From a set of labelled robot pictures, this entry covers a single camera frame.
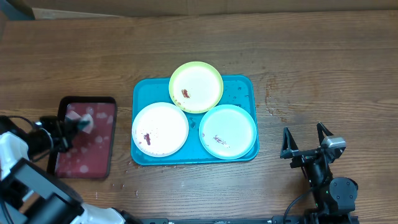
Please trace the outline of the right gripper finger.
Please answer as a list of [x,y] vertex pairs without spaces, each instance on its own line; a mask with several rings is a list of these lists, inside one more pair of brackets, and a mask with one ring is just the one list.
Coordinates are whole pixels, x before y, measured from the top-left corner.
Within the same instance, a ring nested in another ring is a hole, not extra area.
[[332,136],[333,133],[330,132],[322,122],[317,123],[317,133],[318,133],[318,140],[319,140],[319,145],[321,146],[323,140],[327,136]]
[[299,149],[288,127],[284,128],[282,140],[283,143],[280,151],[280,158],[290,159],[295,157],[296,154],[299,152]]

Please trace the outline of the green scrub sponge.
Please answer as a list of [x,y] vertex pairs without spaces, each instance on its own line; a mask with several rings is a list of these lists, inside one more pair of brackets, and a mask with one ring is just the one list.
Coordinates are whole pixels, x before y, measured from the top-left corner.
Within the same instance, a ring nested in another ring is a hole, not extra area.
[[79,131],[83,131],[86,134],[90,134],[94,128],[94,121],[90,114],[79,115],[75,111],[69,111],[65,119]]

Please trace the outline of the white plate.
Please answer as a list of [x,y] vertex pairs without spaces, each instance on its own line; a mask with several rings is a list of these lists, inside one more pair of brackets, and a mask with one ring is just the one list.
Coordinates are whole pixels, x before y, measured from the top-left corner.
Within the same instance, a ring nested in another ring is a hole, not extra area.
[[175,154],[185,144],[188,119],[171,103],[153,103],[138,112],[132,122],[132,141],[138,150],[152,157]]

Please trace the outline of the yellow-green plate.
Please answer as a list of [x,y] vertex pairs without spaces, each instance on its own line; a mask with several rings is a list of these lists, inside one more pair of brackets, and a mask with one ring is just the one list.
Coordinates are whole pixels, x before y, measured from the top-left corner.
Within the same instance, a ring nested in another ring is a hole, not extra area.
[[205,113],[215,107],[223,95],[223,79],[215,67],[205,62],[187,62],[170,77],[172,102],[187,113]]

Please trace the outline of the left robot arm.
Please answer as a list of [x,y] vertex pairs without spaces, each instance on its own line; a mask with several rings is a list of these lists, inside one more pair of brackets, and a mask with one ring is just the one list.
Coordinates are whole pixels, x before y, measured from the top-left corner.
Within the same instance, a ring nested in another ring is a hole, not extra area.
[[140,223],[124,210],[99,208],[83,201],[60,179],[46,173],[35,162],[53,152],[72,148],[73,138],[90,133],[90,115],[60,121],[43,116],[25,132],[1,117],[1,223]]

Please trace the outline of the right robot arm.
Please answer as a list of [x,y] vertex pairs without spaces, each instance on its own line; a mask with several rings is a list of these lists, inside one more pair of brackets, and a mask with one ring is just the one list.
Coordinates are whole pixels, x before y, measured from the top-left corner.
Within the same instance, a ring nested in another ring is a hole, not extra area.
[[335,136],[323,123],[317,124],[317,133],[318,147],[301,151],[290,130],[284,128],[280,158],[290,159],[291,168],[302,170],[310,189],[288,206],[282,222],[287,221],[293,205],[312,194],[315,208],[306,210],[300,223],[357,223],[358,219],[350,213],[355,211],[358,184],[347,177],[333,177],[330,170],[330,164],[344,153],[346,141],[340,136]]

